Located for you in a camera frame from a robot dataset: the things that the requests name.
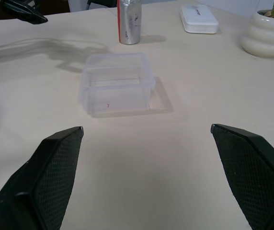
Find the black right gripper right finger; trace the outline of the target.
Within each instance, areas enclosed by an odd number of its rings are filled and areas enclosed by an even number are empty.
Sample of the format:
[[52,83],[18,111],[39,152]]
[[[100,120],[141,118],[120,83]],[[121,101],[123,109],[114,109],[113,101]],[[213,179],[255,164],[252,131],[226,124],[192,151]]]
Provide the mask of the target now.
[[213,124],[224,172],[252,230],[274,230],[274,148],[262,136]]

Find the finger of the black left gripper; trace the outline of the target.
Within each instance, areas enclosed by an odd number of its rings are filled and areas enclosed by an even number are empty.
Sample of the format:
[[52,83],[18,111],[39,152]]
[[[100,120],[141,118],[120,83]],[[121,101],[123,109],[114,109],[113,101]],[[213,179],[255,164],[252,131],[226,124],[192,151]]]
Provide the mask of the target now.
[[48,19],[28,5],[5,4],[4,10],[15,18],[31,24],[43,24]]

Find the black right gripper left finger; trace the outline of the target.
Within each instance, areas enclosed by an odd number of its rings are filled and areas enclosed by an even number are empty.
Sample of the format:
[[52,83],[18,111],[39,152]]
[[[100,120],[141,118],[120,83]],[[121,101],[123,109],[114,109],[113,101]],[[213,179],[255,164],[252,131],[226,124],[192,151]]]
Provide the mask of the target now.
[[0,190],[0,230],[60,230],[83,135],[76,126],[42,140]]

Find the clear plastic container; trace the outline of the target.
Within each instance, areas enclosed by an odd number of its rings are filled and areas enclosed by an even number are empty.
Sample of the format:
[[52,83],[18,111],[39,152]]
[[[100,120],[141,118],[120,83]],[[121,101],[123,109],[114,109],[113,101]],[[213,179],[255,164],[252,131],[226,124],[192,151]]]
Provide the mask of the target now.
[[79,103],[89,115],[144,111],[155,85],[144,53],[92,54],[82,71]]

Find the white ribbed plant pot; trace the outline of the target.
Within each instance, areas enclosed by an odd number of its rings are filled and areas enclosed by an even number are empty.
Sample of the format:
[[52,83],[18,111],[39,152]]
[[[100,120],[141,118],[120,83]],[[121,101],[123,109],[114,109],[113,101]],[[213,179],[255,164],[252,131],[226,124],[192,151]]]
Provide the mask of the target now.
[[254,13],[240,44],[251,55],[274,58],[274,18],[265,16],[265,13],[266,10]]

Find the white rectangular case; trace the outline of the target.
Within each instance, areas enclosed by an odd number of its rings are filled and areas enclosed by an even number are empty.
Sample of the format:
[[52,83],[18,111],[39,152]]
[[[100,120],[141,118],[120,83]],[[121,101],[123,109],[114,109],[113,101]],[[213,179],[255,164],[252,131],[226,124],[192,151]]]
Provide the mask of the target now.
[[216,34],[219,23],[206,5],[183,4],[180,16],[184,30],[191,34]]

